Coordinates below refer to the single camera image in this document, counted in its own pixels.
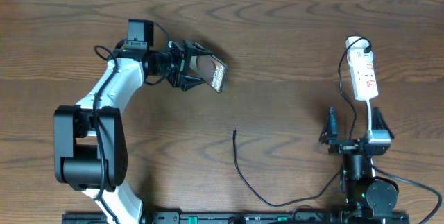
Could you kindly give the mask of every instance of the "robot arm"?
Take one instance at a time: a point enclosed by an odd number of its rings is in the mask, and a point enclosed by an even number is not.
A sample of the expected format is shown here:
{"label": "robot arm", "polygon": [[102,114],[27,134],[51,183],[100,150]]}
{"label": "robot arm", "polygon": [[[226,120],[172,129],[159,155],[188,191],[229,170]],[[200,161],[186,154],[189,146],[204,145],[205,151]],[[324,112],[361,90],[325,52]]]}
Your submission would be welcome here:
{"label": "robot arm", "polygon": [[[134,92],[148,76],[161,75],[173,87],[180,87],[183,91],[207,82],[220,93],[227,70],[211,51],[197,43],[169,42],[166,51],[149,50],[149,46],[153,45],[151,21],[130,19],[128,38],[124,43],[124,49],[116,48],[112,52],[118,63],[117,71],[114,71],[114,60],[108,57],[105,73],[93,90],[76,105],[60,106],[54,113],[55,176],[59,182],[67,183],[94,199],[104,173],[105,190],[96,203],[109,224],[138,224],[142,219],[143,203],[125,180],[128,154],[121,122],[121,114]],[[200,63],[208,64],[208,61],[214,66],[198,66]],[[214,74],[214,80],[205,76],[188,76],[189,67],[199,75],[211,74],[213,78]],[[98,93],[96,113],[99,126],[95,126],[93,104]],[[76,141],[76,138],[96,136],[97,128],[103,143],[105,171],[101,168],[97,146]]]}

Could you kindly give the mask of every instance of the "white cable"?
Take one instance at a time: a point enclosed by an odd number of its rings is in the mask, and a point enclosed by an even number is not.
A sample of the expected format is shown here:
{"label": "white cable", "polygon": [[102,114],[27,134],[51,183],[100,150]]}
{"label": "white cable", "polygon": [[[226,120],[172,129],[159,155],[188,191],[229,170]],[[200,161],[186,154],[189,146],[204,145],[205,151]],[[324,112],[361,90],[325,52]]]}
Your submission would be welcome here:
{"label": "white cable", "polygon": [[372,107],[370,106],[370,99],[366,99],[368,111],[368,131],[372,131]]}

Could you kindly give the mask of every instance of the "wood grain surface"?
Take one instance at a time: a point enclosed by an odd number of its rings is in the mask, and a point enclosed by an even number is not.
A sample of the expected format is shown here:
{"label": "wood grain surface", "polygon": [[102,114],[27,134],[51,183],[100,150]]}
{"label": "wood grain surface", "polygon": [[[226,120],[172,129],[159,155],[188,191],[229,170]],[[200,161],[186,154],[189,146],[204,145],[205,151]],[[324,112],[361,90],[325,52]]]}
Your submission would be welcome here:
{"label": "wood grain surface", "polygon": [[[396,134],[381,168],[441,193],[444,172],[444,0],[0,0],[0,223],[59,223],[98,207],[53,172],[53,113],[73,105],[105,70],[92,47],[112,48],[128,18],[163,25],[173,40],[200,42],[228,64],[225,91],[168,83],[138,89],[123,114],[127,179],[151,209],[290,211],[260,202],[239,165],[272,203],[316,195],[341,158],[318,149],[328,107],[346,132],[337,65],[344,42],[373,42],[379,96],[373,105]],[[165,37],[156,29],[155,48]],[[352,95],[344,65],[345,90]],[[355,101],[356,137],[366,129]],[[336,181],[314,207],[344,203]],[[400,185],[396,209],[411,223],[436,197]],[[430,223],[444,223],[441,210]]]}

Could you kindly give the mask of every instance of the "white power strip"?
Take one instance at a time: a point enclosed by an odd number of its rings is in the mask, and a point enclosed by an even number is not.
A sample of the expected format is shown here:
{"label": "white power strip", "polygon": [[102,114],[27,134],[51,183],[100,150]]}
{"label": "white power strip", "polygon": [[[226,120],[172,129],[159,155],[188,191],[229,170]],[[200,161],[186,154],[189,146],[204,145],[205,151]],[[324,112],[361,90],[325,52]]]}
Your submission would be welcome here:
{"label": "white power strip", "polygon": [[[359,38],[359,36],[349,37],[345,46],[349,47]],[[367,101],[378,95],[375,70],[373,69],[373,52],[364,53],[364,49],[369,44],[367,40],[359,40],[350,47],[347,53],[353,91],[355,99],[358,101]]]}

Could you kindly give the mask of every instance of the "green component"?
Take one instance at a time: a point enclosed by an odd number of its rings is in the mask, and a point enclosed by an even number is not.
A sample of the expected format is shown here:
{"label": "green component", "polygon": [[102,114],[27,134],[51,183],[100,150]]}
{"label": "green component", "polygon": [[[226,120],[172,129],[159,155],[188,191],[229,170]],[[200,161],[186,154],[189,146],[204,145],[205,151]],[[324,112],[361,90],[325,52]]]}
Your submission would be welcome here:
{"label": "green component", "polygon": [[188,224],[197,224],[197,217],[188,217]]}

